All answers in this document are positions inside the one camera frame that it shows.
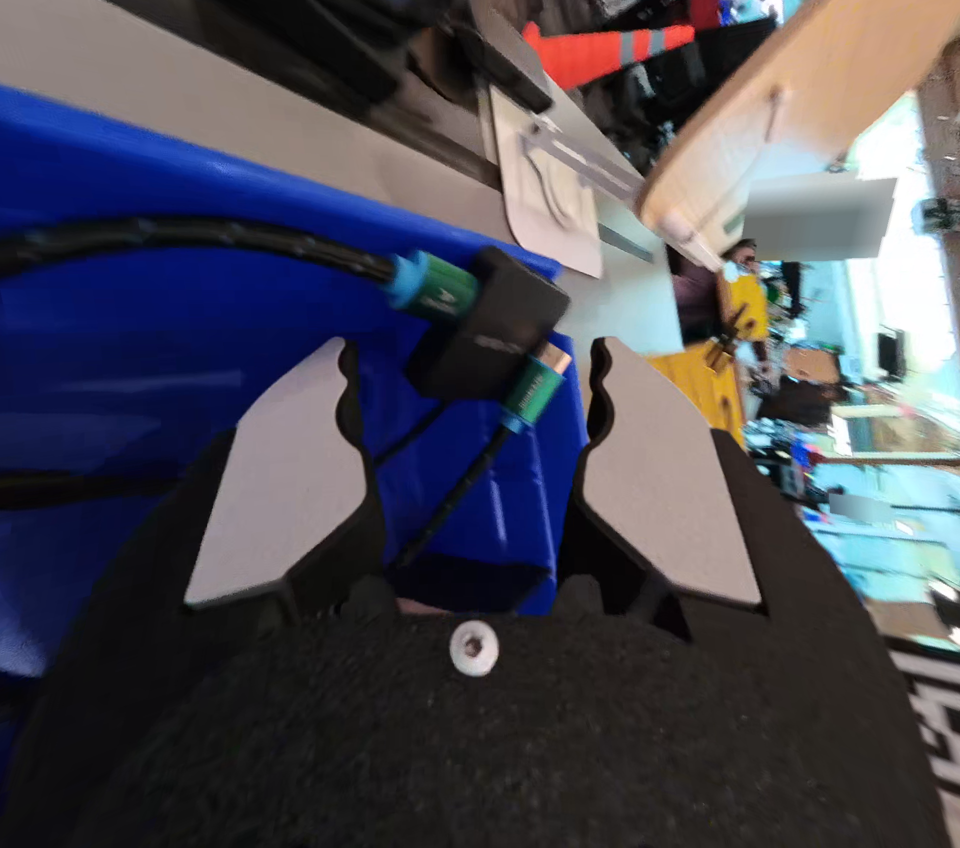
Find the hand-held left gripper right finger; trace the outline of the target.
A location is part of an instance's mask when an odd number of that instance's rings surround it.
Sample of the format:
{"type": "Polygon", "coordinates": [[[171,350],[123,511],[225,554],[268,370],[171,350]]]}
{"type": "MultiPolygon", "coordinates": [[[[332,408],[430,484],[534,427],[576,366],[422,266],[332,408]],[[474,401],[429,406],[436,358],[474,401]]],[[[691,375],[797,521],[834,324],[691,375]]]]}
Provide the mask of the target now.
{"type": "Polygon", "coordinates": [[[757,613],[758,581],[714,440],[680,388],[615,337],[590,349],[587,442],[558,552],[558,591],[689,640],[687,601],[757,613]]]}

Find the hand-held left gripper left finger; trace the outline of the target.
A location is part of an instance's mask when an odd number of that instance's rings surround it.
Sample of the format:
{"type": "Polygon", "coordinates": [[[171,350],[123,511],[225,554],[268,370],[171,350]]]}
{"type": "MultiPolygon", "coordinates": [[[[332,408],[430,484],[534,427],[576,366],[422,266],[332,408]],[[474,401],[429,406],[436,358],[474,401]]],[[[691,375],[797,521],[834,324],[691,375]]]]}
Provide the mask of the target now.
{"type": "Polygon", "coordinates": [[[356,345],[332,337],[237,423],[185,606],[270,600],[308,618],[379,575],[386,522],[363,437],[356,345]]]}

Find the yellow storage bin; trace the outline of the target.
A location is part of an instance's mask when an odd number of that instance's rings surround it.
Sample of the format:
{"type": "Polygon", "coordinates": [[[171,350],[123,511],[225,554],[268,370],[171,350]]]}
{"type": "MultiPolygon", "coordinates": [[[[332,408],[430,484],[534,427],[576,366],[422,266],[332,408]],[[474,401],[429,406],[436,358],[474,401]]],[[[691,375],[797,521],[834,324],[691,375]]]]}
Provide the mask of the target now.
{"type": "Polygon", "coordinates": [[[729,434],[743,450],[747,418],[743,407],[737,362],[722,355],[719,366],[711,366],[710,342],[657,356],[645,361],[690,400],[714,430],[729,434]]]}
{"type": "Polygon", "coordinates": [[[766,290],[754,274],[740,274],[725,284],[726,323],[744,341],[765,341],[769,336],[766,290]]]}

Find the blue storage bin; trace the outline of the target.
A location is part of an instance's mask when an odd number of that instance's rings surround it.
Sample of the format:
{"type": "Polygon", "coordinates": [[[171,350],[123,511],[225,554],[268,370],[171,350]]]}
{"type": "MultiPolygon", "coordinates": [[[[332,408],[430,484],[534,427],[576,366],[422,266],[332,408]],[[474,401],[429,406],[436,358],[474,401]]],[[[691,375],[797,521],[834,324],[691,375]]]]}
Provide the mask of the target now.
{"type": "Polygon", "coordinates": [[[276,600],[186,607],[234,431],[330,338],[356,345],[364,446],[385,516],[376,578],[454,615],[546,615],[586,445],[570,338],[554,328],[502,400],[419,395],[430,321],[397,259],[467,269],[475,231],[2,88],[2,470],[177,477],[160,496],[2,512],[2,684],[50,688],[66,638],[213,659],[295,617],[276,600]]]}

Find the black hub adapter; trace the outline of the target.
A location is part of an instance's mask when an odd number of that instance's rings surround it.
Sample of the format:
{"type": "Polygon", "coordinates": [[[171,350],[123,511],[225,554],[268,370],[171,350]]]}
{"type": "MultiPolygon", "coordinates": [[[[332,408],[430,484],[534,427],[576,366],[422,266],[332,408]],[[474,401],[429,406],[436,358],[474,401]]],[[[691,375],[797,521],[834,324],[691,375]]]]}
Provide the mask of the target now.
{"type": "Polygon", "coordinates": [[[425,252],[396,263],[393,300],[431,323],[404,368],[424,398],[502,401],[570,307],[557,283],[495,246],[466,269],[425,252]]]}

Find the black bin divider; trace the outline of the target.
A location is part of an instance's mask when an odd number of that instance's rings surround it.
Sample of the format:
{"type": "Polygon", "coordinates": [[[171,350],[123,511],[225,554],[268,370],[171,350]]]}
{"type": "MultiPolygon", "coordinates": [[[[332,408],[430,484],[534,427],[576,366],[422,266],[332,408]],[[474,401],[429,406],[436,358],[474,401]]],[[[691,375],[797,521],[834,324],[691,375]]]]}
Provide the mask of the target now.
{"type": "Polygon", "coordinates": [[[1,470],[1,511],[41,510],[127,497],[159,497],[179,482],[176,476],[151,474],[1,470]]]}

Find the wooden board white stand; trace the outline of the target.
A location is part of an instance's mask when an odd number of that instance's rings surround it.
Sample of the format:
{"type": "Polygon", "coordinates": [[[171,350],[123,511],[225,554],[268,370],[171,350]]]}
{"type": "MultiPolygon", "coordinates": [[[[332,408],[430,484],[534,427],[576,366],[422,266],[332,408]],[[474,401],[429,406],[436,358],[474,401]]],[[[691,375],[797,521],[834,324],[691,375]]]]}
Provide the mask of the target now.
{"type": "Polygon", "coordinates": [[[644,180],[613,146],[555,115],[522,112],[490,90],[510,235],[599,278],[589,189],[630,208],[649,232],[716,270],[738,239],[751,187],[825,170],[957,38],[958,0],[806,0],[681,128],[644,180]]]}

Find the orange traffic cone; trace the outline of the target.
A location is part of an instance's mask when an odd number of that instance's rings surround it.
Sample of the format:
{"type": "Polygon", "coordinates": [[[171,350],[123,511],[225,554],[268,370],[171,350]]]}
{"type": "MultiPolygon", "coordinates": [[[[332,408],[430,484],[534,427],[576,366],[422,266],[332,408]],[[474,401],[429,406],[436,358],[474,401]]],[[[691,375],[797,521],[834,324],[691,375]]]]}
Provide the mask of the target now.
{"type": "Polygon", "coordinates": [[[539,26],[529,22],[521,36],[534,50],[546,76],[562,90],[571,91],[681,49],[693,43],[696,34],[692,26],[673,25],[546,37],[539,26]]]}

